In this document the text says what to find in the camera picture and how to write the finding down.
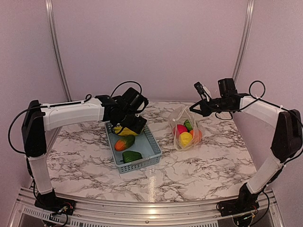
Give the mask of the yellow toy banana bunch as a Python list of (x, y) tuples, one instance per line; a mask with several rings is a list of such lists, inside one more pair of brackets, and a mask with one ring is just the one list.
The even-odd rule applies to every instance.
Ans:
[(118, 135), (118, 136), (128, 136), (128, 135), (134, 135), (137, 136), (137, 133), (135, 133), (134, 131), (128, 129), (127, 127), (122, 127), (122, 126), (116, 126), (113, 129), (113, 133)]

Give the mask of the green toy watermelon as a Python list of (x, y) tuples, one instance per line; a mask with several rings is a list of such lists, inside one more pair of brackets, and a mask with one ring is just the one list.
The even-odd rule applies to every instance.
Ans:
[(186, 127), (188, 132), (190, 132), (193, 129), (189, 120), (185, 120), (183, 125)]

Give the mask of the green orange toy mango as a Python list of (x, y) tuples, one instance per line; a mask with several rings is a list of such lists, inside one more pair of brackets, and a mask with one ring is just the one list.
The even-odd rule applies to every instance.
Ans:
[(134, 135), (128, 135), (125, 137), (122, 137), (115, 143), (115, 150), (116, 151), (123, 151), (128, 148), (130, 148), (135, 142), (135, 136)]

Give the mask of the orange toy orange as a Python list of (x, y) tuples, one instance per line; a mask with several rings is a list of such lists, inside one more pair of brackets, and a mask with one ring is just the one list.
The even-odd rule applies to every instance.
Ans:
[(192, 135), (193, 142), (199, 142), (202, 139), (202, 132), (199, 129), (192, 129), (189, 132)]

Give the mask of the clear zip top bag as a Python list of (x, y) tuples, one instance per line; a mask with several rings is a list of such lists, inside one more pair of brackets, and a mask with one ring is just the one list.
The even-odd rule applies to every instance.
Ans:
[(168, 124), (176, 150), (191, 149), (202, 140), (204, 129), (188, 106), (182, 105), (174, 110), (168, 116)]

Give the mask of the red toy apple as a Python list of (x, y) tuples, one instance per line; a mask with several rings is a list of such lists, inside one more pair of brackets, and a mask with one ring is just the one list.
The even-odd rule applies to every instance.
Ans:
[(184, 133), (184, 132), (187, 132), (187, 129), (184, 125), (181, 125), (181, 124), (177, 124), (173, 129), (172, 129), (172, 133), (173, 135), (176, 135), (177, 137)]

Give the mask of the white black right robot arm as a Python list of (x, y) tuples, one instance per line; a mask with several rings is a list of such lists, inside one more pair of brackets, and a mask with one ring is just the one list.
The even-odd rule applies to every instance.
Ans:
[(303, 124), (301, 114), (296, 109), (286, 109), (271, 103), (263, 95), (253, 95), (252, 91), (237, 91), (232, 78), (218, 81), (219, 94), (213, 98), (206, 86), (194, 84), (200, 101), (190, 107), (190, 111), (203, 117), (212, 113), (243, 113), (254, 117), (269, 126), (268, 142), (262, 140), (258, 148), (264, 151), (264, 162), (257, 172), (240, 188), (237, 198), (220, 201), (217, 209), (222, 216), (235, 215), (258, 208), (258, 196), (273, 183), (285, 165), (303, 153)]

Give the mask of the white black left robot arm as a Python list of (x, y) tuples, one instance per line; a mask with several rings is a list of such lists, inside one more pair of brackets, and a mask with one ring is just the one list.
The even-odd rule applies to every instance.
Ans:
[(31, 101), (21, 129), (27, 166), (38, 190), (37, 201), (49, 210), (56, 210), (61, 204), (46, 164), (45, 132), (82, 122), (110, 122), (139, 134), (147, 123), (139, 114), (148, 103), (148, 99), (132, 87), (115, 97), (99, 95), (76, 102), (45, 105)]

